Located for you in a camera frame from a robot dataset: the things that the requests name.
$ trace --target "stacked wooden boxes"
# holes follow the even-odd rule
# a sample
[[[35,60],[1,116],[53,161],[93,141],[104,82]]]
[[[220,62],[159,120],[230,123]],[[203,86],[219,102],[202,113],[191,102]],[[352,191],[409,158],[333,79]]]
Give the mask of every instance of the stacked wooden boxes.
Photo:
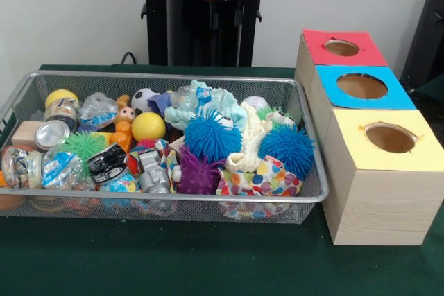
[[[309,101],[335,245],[420,245],[444,198],[444,150],[368,33],[304,30]]]

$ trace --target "yellow ball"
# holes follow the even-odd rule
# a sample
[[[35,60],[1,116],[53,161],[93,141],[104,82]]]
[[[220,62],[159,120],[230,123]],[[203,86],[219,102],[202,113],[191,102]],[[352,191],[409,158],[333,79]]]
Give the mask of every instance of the yellow ball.
[[[78,101],[75,93],[66,89],[57,89],[47,96],[44,106],[48,107],[53,101],[58,100],[59,98],[75,98]]]
[[[164,120],[154,112],[143,112],[133,121],[133,137],[137,141],[161,139],[166,132]]]

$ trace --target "cream knitted toy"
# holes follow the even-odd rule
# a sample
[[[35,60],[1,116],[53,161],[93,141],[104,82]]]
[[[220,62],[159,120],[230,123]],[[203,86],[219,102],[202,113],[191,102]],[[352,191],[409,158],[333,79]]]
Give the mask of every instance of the cream knitted toy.
[[[254,173],[262,160],[257,156],[260,144],[265,135],[271,131],[273,123],[271,120],[261,121],[256,115],[256,109],[246,102],[242,102],[241,107],[247,112],[246,127],[242,132],[242,151],[229,154],[225,167],[231,173],[236,171]]]

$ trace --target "white ball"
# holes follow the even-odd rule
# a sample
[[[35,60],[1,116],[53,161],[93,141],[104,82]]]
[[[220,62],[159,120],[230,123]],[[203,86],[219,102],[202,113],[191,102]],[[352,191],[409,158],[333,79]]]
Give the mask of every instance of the white ball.
[[[131,107],[137,116],[139,116],[142,112],[152,111],[148,105],[148,99],[154,95],[160,94],[153,92],[149,88],[139,89],[136,94],[134,94],[133,99],[131,99]]]
[[[265,98],[263,98],[261,96],[250,96],[250,97],[247,97],[242,102],[245,102],[248,105],[254,107],[256,109],[256,111],[264,109],[265,107],[270,107],[270,105],[268,105],[267,101],[265,101]]]

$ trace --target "black cable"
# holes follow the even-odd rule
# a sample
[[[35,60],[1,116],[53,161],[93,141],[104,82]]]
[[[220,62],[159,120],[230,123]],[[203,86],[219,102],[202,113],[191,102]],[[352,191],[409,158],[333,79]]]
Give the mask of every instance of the black cable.
[[[126,58],[127,58],[128,56],[130,56],[131,59],[133,60],[133,64],[134,64],[134,65],[137,65],[136,57],[135,57],[135,56],[133,55],[133,53],[130,52],[130,51],[126,52],[126,53],[123,55],[122,60],[120,61],[120,64],[125,64]]]

